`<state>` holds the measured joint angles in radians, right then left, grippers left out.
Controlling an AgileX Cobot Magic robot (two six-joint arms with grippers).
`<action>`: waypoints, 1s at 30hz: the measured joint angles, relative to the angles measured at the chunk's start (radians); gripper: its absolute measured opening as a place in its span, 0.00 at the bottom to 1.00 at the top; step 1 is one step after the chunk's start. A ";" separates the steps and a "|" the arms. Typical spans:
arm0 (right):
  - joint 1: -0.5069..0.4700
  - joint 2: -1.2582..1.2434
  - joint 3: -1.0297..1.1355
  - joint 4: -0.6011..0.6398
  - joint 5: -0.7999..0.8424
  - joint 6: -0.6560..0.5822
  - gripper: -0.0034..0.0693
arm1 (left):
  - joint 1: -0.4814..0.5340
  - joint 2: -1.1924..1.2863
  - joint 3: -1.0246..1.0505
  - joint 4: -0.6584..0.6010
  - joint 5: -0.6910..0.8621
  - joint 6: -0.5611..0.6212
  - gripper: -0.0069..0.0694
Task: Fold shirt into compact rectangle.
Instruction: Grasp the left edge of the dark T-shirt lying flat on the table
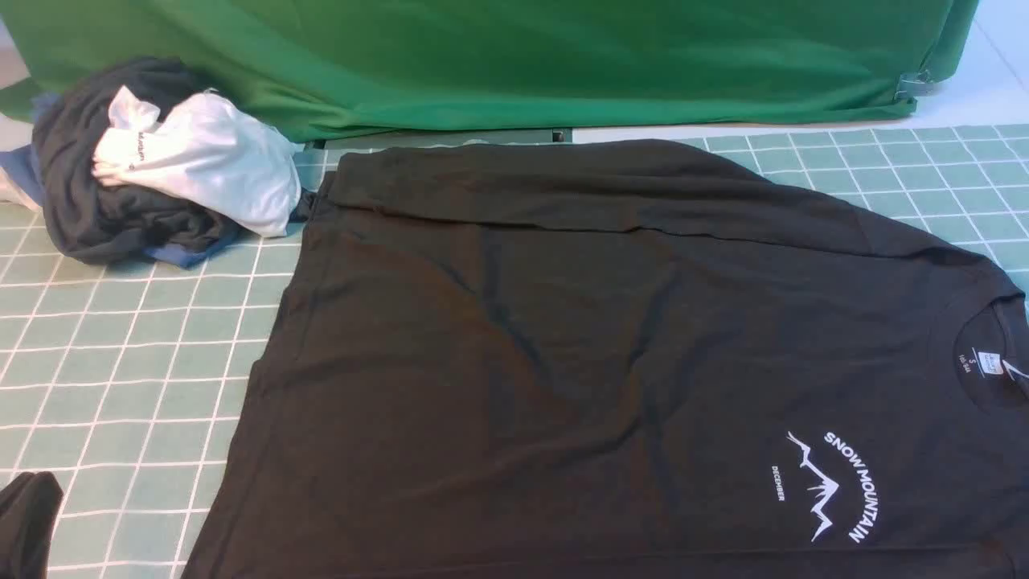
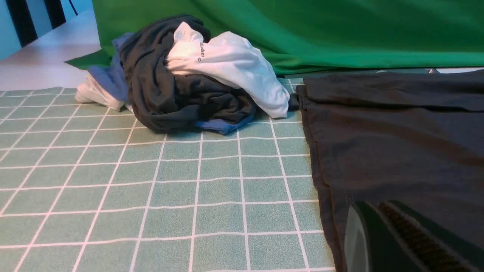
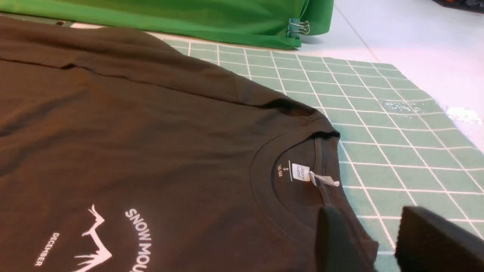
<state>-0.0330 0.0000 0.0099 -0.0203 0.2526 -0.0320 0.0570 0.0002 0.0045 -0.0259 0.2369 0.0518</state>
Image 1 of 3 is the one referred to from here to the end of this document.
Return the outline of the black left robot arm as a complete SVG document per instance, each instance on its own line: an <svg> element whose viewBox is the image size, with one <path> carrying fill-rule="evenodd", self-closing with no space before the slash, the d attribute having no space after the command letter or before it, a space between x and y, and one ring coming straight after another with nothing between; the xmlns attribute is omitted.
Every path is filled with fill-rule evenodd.
<svg viewBox="0 0 1029 579"><path fill-rule="evenodd" d="M44 578L64 493L54 473L23 472L1 491L1 577Z"/></svg>

